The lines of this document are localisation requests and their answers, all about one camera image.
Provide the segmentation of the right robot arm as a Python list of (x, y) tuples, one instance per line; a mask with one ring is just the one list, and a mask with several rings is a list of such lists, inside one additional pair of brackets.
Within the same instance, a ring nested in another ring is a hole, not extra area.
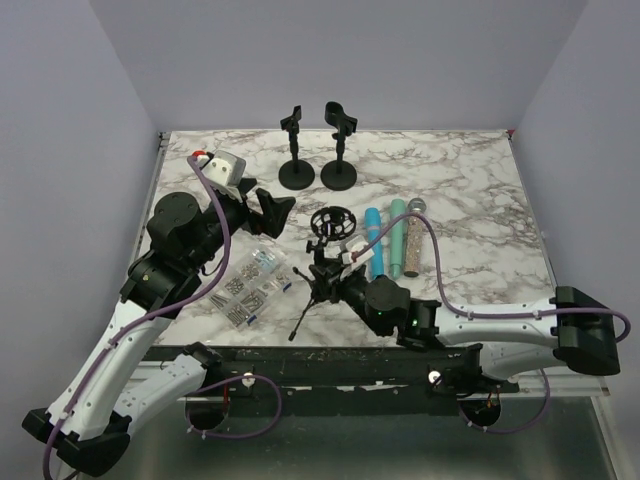
[(522, 305), (447, 306), (420, 300), (386, 276), (362, 271), (331, 287), (330, 300), (346, 303), (379, 337), (414, 351), (466, 347), (472, 360), (460, 379), (480, 392), (494, 381), (554, 366), (590, 376), (613, 376), (621, 367), (614, 313), (581, 290), (559, 286), (550, 298)]

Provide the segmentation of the black round-base stand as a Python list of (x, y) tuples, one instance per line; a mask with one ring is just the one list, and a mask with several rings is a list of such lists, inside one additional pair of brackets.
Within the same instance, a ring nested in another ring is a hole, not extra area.
[(327, 124), (336, 129), (332, 135), (336, 141), (336, 159), (322, 168), (321, 181), (332, 191), (346, 191), (357, 181), (357, 171), (351, 163), (344, 160), (344, 153), (346, 138), (356, 132), (358, 120), (347, 115), (343, 106), (335, 101), (326, 104), (324, 119)]
[(299, 122), (302, 118), (302, 106), (293, 107), (292, 114), (280, 121), (280, 127), (288, 134), (291, 159), (285, 162), (279, 169), (278, 179), (281, 185), (293, 191), (308, 188), (315, 180), (315, 171), (311, 164), (299, 157), (298, 134)]

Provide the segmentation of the glitter rhinestone microphone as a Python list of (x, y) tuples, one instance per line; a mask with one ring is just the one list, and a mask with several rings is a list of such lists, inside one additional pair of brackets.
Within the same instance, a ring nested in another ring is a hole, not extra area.
[(415, 197), (409, 201), (407, 211), (412, 213), (412, 216), (407, 218), (404, 275), (414, 278), (419, 275), (421, 269), (424, 237), (424, 224), (415, 214), (424, 214), (426, 203), (423, 199)]

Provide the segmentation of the blue microphone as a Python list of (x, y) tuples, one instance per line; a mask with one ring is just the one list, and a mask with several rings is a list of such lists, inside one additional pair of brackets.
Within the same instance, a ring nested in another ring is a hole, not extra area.
[(376, 241), (376, 238), (382, 230), (379, 210), (375, 207), (367, 208), (364, 220), (368, 241), (372, 244), (372, 248), (370, 249), (370, 253), (372, 254), (370, 259), (370, 276), (371, 279), (374, 280), (385, 273), (382, 245), (380, 241)]

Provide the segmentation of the mint green microphone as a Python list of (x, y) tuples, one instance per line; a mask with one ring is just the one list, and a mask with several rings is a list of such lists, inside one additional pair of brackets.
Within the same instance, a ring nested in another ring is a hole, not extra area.
[[(390, 219), (394, 220), (405, 213), (405, 201), (394, 199), (390, 205)], [(401, 218), (391, 229), (390, 235), (390, 275), (393, 279), (398, 279), (404, 271), (404, 235), (405, 218)]]

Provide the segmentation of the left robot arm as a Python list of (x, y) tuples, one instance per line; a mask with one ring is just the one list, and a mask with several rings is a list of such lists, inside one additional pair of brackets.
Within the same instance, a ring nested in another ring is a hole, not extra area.
[(243, 179), (241, 191), (255, 190), (262, 210), (244, 197), (215, 193), (202, 210), (196, 198), (173, 192), (156, 204), (147, 223), (149, 251), (129, 268), (113, 316), (81, 371), (47, 408), (27, 413), (22, 427), (45, 443), (76, 473), (100, 477), (121, 459), (134, 434), (180, 397), (193, 391), (214, 393), (222, 380), (219, 357), (195, 344), (165, 371), (133, 389), (131, 375), (155, 342), (188, 303), (205, 293), (200, 273), (216, 253), (231, 253), (239, 229), (277, 238), (295, 200), (274, 198)]

